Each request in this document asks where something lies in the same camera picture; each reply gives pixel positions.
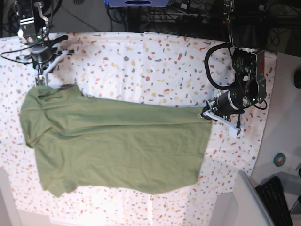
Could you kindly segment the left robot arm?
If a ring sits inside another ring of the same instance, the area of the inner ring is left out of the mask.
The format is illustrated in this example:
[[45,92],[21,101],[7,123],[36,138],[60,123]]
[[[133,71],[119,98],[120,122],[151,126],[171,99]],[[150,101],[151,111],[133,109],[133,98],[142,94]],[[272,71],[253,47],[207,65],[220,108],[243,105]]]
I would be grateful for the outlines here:
[[[208,100],[201,117],[207,120],[219,116],[229,120],[245,109],[265,102],[265,51],[267,43],[266,7],[260,0],[225,0],[222,5],[228,28],[228,42],[211,47],[204,59],[205,71],[211,85],[223,93]],[[211,75],[209,58],[217,50],[231,49],[234,81],[227,86],[217,84]]]

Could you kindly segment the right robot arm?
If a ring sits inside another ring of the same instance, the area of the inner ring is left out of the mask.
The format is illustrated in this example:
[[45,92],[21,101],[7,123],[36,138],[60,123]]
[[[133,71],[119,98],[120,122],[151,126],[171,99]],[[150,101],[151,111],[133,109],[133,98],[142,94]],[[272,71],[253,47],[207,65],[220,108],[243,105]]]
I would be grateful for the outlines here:
[[32,64],[33,68],[52,70],[68,51],[58,50],[56,44],[68,40],[68,35],[50,39],[54,15],[62,6],[53,0],[16,0],[14,11],[18,16],[17,35],[25,45],[24,48],[2,52],[1,58],[24,65]]

